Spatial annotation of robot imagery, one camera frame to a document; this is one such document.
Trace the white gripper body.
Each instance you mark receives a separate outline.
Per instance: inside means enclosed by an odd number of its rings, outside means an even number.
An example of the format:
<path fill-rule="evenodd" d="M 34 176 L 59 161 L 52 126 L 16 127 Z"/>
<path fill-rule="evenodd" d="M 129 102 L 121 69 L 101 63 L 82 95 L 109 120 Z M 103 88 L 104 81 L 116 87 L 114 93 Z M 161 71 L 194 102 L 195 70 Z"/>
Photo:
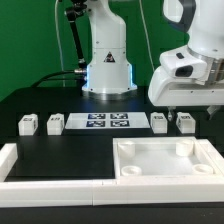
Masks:
<path fill-rule="evenodd" d="M 161 54 L 148 96 L 154 106 L 224 105 L 224 59 L 174 49 Z"/>

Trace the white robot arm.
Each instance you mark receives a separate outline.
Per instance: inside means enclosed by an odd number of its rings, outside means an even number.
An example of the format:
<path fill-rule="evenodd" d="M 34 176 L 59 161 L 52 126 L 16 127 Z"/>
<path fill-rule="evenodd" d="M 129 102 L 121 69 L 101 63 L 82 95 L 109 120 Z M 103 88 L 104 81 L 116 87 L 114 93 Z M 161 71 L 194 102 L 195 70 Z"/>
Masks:
<path fill-rule="evenodd" d="M 92 60 L 85 94 L 106 100 L 137 89 L 126 59 L 126 24 L 108 0 L 87 0 Z M 164 0 L 163 15 L 189 35 L 186 45 L 160 55 L 148 97 L 155 106 L 224 105 L 224 0 Z"/>

